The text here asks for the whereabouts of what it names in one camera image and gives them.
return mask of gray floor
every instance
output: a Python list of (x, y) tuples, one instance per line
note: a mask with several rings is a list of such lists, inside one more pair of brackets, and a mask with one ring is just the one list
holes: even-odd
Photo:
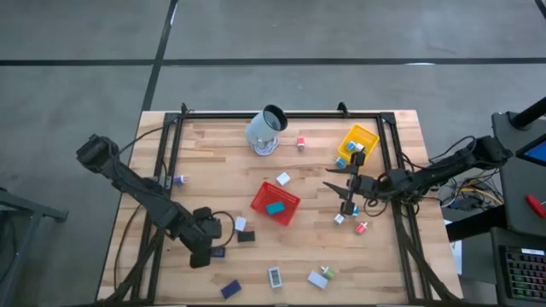
[[(153, 59), (168, 4), (2, 0), (0, 60)], [(544, 57), (544, 27), (532, 0), (187, 0), (166, 58)], [(67, 223), (41, 226), (18, 305), (94, 299), (119, 194), (75, 151), (92, 133), (119, 144), (135, 135), (150, 72), (0, 67), (0, 186), (70, 211)], [(491, 134), (490, 115), (540, 99), (545, 79), (546, 65), (163, 67), (151, 108), (414, 108), (437, 154), (462, 136)], [(465, 266), (483, 261), (464, 250)], [(462, 285), (467, 298), (494, 301), (491, 285)]]

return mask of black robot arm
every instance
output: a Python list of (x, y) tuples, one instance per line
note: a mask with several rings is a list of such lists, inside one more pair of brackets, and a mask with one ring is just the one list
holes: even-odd
[(411, 201), (426, 194), (433, 186), (443, 185), (450, 178), (472, 168), (492, 170), (503, 166), (512, 157), (512, 153), (492, 136), (483, 136), (459, 149), (451, 156), (435, 162), (428, 167), (419, 167), (413, 172), (404, 169), (389, 170), (374, 179), (370, 176), (358, 175), (359, 167), (363, 165), (365, 153), (353, 153), (351, 163), (340, 170), (331, 172), (349, 174), (348, 188), (340, 188), (325, 182), (344, 201), (340, 211), (343, 214), (352, 214), (354, 194), (373, 200), (401, 200)]
[(212, 239), (222, 235), (222, 226), (212, 217), (211, 209), (203, 207), (192, 213), (169, 200), (167, 192), (156, 181), (138, 176), (119, 161), (119, 149), (105, 136), (93, 135), (77, 151), (78, 161), (88, 170), (112, 181), (119, 191), (131, 195), (148, 212), (152, 223), (166, 235), (180, 241), (192, 252), (193, 268), (210, 263)]

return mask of yellow plastic basket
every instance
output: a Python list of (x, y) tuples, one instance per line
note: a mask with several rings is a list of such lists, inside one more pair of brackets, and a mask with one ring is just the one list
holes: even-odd
[(340, 157), (345, 159), (347, 164), (351, 162), (351, 152), (347, 150), (347, 144), (351, 141), (364, 145), (364, 152), (366, 153), (365, 161), (367, 161), (375, 148), (375, 144), (377, 144), (377, 141), (379, 141), (379, 137), (361, 125), (353, 125), (349, 130), (349, 133), (347, 133), (345, 136), (345, 139), (343, 139), (343, 142), (338, 147)]

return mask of white lamp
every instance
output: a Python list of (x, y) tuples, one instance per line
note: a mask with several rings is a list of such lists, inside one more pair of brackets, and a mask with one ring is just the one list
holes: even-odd
[(260, 113), (254, 116), (248, 124), (245, 134), (250, 147), (256, 154), (268, 155), (279, 146), (276, 136), (287, 129), (288, 119), (284, 112), (277, 106), (268, 105)]

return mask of red plastic basket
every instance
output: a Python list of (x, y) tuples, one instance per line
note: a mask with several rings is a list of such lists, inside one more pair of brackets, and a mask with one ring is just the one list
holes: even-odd
[[(274, 202), (282, 201), (284, 204), (284, 211), (273, 215), (267, 214), (265, 207)], [(280, 225), (288, 226), (292, 221), (293, 214), (298, 209), (300, 199), (289, 192), (274, 186), (269, 182), (262, 183), (258, 193), (254, 197), (250, 207), (254, 210), (262, 213), (267, 217), (273, 218)]]

